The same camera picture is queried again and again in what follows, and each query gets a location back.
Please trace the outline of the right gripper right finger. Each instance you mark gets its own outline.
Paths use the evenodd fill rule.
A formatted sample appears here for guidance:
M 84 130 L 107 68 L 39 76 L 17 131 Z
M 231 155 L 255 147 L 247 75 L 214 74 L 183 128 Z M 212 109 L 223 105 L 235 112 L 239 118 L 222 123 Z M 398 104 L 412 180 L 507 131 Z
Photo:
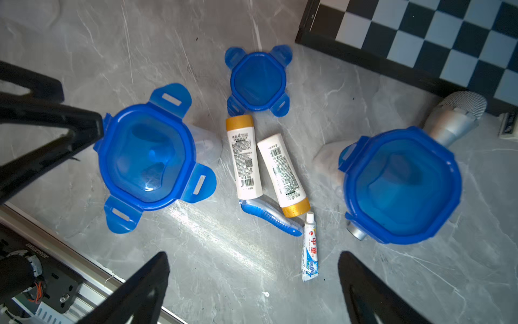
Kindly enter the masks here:
M 343 251 L 339 279 L 352 323 L 429 323 L 353 253 Z

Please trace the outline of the clear plastic container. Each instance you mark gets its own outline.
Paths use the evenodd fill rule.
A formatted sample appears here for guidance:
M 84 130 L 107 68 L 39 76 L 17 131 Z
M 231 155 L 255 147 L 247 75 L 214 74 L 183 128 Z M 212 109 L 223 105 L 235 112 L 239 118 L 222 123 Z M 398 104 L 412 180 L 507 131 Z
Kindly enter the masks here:
M 223 150 L 218 135 L 194 125 L 187 127 L 194 139 L 197 162 L 210 167 L 217 165 Z
M 322 146 L 312 161 L 315 180 L 319 185 L 343 200 L 344 173 L 339 170 L 339 158 L 344 149 L 355 143 L 342 140 Z

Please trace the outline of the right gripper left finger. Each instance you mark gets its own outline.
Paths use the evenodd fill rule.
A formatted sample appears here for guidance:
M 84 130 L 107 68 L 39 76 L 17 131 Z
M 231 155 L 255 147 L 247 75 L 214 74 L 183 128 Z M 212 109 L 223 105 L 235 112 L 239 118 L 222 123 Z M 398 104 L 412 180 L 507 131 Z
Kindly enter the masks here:
M 170 268 L 165 252 L 157 253 L 80 323 L 157 323 Z

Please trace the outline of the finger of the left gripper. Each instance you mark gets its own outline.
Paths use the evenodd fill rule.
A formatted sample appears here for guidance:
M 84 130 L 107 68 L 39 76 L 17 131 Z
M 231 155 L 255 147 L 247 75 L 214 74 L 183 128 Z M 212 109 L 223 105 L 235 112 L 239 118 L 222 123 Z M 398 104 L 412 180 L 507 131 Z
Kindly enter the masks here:
M 32 97 L 1 94 L 1 123 L 67 128 L 68 133 L 1 166 L 1 204 L 104 135 L 97 112 Z
M 65 100 L 60 81 L 10 63 L 1 62 L 1 80 L 28 89 L 29 97 L 63 103 Z

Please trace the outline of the clear plastic container back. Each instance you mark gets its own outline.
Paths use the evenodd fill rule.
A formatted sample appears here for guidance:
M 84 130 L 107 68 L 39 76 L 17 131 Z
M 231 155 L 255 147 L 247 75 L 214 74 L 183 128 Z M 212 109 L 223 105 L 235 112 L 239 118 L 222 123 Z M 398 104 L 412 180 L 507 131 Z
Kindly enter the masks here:
M 194 125 L 187 127 L 194 139 L 197 162 L 210 167 L 217 165 L 223 150 L 218 135 Z

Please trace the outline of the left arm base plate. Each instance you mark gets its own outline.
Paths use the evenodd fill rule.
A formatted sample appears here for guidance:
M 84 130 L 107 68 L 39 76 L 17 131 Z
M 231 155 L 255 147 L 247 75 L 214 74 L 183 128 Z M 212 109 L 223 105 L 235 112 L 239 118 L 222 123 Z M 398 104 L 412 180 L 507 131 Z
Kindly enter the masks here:
M 21 301 L 31 311 L 48 306 L 64 314 L 84 279 L 39 247 L 1 226 L 1 303 Z

